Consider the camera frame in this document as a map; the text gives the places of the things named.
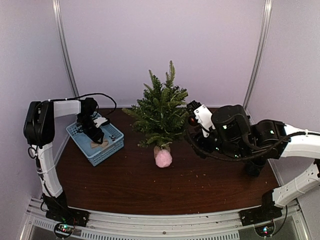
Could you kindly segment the beige fabric bow ornament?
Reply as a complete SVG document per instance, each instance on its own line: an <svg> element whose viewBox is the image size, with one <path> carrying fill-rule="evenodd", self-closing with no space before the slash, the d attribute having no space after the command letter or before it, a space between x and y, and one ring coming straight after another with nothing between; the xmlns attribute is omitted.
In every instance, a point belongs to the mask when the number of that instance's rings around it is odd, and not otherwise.
<svg viewBox="0 0 320 240"><path fill-rule="evenodd" d="M109 146L109 141L106 138L103 139L101 144L93 142L93 141L90 143L90 147L92 149L95 149L95 148L103 148L104 149L108 146Z"/></svg>

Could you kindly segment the dark berry sprig ornament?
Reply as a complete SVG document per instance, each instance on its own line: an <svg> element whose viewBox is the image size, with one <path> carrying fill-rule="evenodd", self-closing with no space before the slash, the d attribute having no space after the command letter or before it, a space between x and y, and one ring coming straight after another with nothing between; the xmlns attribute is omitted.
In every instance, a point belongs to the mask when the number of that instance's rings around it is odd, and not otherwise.
<svg viewBox="0 0 320 240"><path fill-rule="evenodd" d="M109 138L110 138L110 140L111 140L112 142L114 142L114 141L116 140L116 137L113 136L113 135L110 135Z"/></svg>

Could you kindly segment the dark red bauble ornament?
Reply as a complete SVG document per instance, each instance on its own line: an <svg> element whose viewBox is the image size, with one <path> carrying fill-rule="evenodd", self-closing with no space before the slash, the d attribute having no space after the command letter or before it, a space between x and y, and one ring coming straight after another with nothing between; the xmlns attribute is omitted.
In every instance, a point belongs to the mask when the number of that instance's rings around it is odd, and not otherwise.
<svg viewBox="0 0 320 240"><path fill-rule="evenodd" d="M195 127L195 126L197 126L199 124L194 116L189 116L188 117L188 123L193 127Z"/></svg>

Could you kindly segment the pink pompom ornament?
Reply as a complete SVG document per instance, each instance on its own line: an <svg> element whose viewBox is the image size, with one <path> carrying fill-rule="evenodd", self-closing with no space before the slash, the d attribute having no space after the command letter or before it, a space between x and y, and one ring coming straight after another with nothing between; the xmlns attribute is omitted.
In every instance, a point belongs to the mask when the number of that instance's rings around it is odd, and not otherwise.
<svg viewBox="0 0 320 240"><path fill-rule="evenodd" d="M171 156L171 153L166 150L162 150L156 156L155 163L159 168L167 168L171 165L172 160L173 158Z"/></svg>

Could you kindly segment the small green christmas tree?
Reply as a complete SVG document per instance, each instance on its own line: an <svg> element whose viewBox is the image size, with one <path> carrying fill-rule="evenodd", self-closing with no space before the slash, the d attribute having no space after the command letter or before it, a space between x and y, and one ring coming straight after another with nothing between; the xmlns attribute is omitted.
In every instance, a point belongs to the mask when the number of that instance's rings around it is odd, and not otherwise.
<svg viewBox="0 0 320 240"><path fill-rule="evenodd" d="M144 84L143 97L122 111L134 119L132 128L144 135L138 146L165 149L181 139L185 132L188 91L174 83L176 69L172 61L162 82L149 71L151 85Z"/></svg>

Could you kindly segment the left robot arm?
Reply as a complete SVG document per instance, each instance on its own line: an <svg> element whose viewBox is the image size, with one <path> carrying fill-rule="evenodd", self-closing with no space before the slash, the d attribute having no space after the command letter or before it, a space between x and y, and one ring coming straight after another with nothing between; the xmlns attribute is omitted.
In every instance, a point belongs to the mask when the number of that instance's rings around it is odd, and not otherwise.
<svg viewBox="0 0 320 240"><path fill-rule="evenodd" d="M29 145L28 154L35 160L36 171L42 185L42 196L48 211L61 222L76 216L68 207L66 195L59 182L53 158L55 120L76 116L83 133L96 144L102 144L104 133L101 126L110 123L105 117L94 117L98 103L92 97L48 99L32 101L29 105L23 127L23 134Z"/></svg>

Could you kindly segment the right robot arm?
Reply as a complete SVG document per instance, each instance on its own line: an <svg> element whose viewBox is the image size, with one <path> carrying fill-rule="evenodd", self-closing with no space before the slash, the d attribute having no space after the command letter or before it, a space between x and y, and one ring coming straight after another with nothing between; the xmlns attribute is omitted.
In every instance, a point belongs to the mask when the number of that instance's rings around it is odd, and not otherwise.
<svg viewBox="0 0 320 240"><path fill-rule="evenodd" d="M278 218L289 202L320 184L318 132L271 119L250 124L250 117L239 104L211 112L204 104L192 101L187 110L190 113L188 123L196 128L196 132L187 131L186 139L202 158L245 162L251 175L257 175L268 159L304 157L314 160L299 176L266 192L261 206L242 211L245 220L250 214L261 221Z"/></svg>

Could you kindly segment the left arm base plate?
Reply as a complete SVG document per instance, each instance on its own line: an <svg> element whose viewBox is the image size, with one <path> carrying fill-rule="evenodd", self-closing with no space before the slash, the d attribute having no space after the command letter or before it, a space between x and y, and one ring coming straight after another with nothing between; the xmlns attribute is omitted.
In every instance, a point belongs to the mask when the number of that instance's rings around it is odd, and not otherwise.
<svg viewBox="0 0 320 240"><path fill-rule="evenodd" d="M46 218L71 226L86 227L90 213L86 210L49 206L45 214Z"/></svg>

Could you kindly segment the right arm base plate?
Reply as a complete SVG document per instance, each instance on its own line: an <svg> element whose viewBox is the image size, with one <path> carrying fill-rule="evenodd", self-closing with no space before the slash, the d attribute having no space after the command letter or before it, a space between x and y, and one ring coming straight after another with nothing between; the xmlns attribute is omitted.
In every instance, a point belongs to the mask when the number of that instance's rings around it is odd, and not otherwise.
<svg viewBox="0 0 320 240"><path fill-rule="evenodd" d="M255 225L282 216L282 208L276 206L259 206L239 211L242 226Z"/></svg>

